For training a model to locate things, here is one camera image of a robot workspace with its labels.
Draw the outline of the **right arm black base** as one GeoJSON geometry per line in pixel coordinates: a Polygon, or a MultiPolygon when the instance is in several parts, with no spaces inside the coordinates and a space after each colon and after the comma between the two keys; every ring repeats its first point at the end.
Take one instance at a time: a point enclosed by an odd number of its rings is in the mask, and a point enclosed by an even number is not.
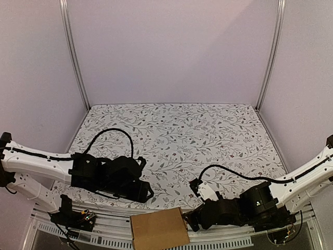
{"type": "Polygon", "coordinates": [[[255,232],[261,232],[282,228],[295,222],[295,214],[291,214],[286,206],[283,206],[281,208],[273,208],[272,210],[256,216],[248,225],[252,226],[255,232]]]}

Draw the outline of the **brown cardboard paper box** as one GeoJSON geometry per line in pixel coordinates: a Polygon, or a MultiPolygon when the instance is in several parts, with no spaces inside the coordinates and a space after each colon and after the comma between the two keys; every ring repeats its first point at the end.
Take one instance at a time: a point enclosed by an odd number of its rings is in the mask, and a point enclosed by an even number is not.
{"type": "Polygon", "coordinates": [[[134,249],[169,249],[190,243],[181,208],[130,217],[134,249]]]}

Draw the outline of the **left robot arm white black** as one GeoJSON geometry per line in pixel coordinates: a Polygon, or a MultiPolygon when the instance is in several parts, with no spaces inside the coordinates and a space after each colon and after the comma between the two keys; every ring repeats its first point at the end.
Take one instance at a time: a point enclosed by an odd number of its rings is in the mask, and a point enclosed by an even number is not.
{"type": "Polygon", "coordinates": [[[49,190],[34,176],[109,199],[145,203],[154,196],[150,184],[140,179],[145,165],[142,157],[109,159],[94,157],[88,151],[74,154],[39,151],[16,143],[8,132],[1,135],[1,186],[21,193],[46,212],[56,214],[66,226],[73,226],[78,220],[76,212],[67,207],[71,199],[49,190]]]}

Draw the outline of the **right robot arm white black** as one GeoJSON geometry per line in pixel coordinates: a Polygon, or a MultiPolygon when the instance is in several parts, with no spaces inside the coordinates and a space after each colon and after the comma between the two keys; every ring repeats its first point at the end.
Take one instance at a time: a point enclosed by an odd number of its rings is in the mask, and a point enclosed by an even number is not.
{"type": "Polygon", "coordinates": [[[244,177],[235,171],[231,173],[261,183],[237,198],[226,199],[202,177],[192,180],[190,188],[203,203],[184,213],[183,218],[194,232],[214,225],[249,225],[260,232],[295,223],[296,214],[304,205],[332,185],[332,136],[327,138],[324,149],[315,158],[278,179],[244,177]]]}

